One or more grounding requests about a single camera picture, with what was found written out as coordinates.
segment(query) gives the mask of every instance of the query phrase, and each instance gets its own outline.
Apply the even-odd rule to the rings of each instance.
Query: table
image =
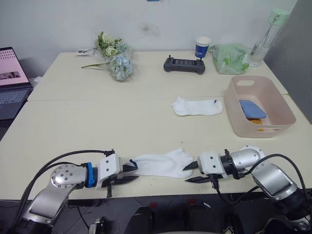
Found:
[[[0,142],[0,199],[20,199],[36,171],[56,156],[75,150],[110,149],[123,161],[142,154],[163,154],[182,147],[196,157],[203,150],[223,153],[246,144],[260,147],[265,154],[289,156],[299,167],[307,187],[312,187],[311,126],[288,95],[284,95],[297,123],[273,138],[243,138],[235,135],[226,110],[216,116],[178,117],[171,104],[175,98],[115,98],[110,100],[31,101],[23,107]],[[223,97],[209,97],[223,102]],[[66,161],[96,164],[98,154],[70,156]],[[283,159],[271,159],[297,183],[298,177]],[[35,184],[30,198],[43,189],[51,172]],[[220,181],[224,193],[245,192],[254,186],[250,176]],[[141,176],[113,187],[114,197],[211,194],[210,183],[192,184],[184,179]],[[106,189],[74,191],[71,199],[104,198]]]
[[[133,62],[135,78],[129,82],[116,82],[106,71],[82,69],[84,65],[95,63],[90,57],[76,57],[75,53],[61,53],[28,100],[79,100],[108,98],[175,98],[223,96],[233,75],[217,72],[211,55],[204,58],[206,71],[196,73],[170,72],[163,64],[172,55],[180,59],[195,59],[194,51],[136,52]],[[246,75],[270,78],[281,94],[287,94],[267,65],[249,68]]]

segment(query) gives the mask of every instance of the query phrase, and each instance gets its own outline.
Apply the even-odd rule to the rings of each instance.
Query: water bottle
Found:
[[[257,67],[269,51],[278,35],[281,26],[287,20],[289,12],[282,9],[274,9],[269,16],[269,28],[260,41],[257,41],[249,54],[249,65]]]

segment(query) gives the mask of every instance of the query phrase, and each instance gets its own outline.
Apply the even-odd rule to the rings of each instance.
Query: black remote controller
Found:
[[[169,55],[164,63],[164,69],[166,72],[170,71],[181,71],[181,72],[197,72],[203,74],[205,71],[204,61],[201,59],[186,60],[186,59],[175,59]]]

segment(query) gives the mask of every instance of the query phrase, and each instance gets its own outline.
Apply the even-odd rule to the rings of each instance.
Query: paper cup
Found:
[[[208,37],[200,36],[196,38],[195,56],[203,58],[206,56],[211,39]]]

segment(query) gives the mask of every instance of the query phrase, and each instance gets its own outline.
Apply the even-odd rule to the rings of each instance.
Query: green bottle cap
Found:
[[[288,19],[289,14],[289,11],[283,9],[274,9],[271,11],[268,21],[273,25],[282,26]]]

